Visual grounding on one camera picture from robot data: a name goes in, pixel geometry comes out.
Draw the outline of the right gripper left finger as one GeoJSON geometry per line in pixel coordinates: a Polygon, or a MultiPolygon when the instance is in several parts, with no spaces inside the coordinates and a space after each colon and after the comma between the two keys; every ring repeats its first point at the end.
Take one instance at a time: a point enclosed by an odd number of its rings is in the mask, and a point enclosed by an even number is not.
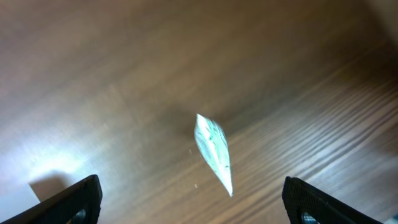
{"type": "Polygon", "coordinates": [[[89,175],[3,224],[97,224],[102,198],[99,177],[89,175]]]}

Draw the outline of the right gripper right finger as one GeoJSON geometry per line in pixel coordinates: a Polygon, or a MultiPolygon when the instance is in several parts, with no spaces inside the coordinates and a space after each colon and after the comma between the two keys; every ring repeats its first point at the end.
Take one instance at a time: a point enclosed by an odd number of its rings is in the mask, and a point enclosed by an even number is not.
{"type": "Polygon", "coordinates": [[[381,224],[296,177],[285,178],[282,200],[293,224],[304,223],[308,216],[321,224],[381,224]]]}

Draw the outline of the white lotion tube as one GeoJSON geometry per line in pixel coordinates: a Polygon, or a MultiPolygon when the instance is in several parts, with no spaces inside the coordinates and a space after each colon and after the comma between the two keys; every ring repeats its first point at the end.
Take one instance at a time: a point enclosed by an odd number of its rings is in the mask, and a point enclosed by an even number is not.
{"type": "Polygon", "coordinates": [[[194,137],[202,157],[232,197],[231,161],[223,129],[215,121],[197,114],[194,137]]]}

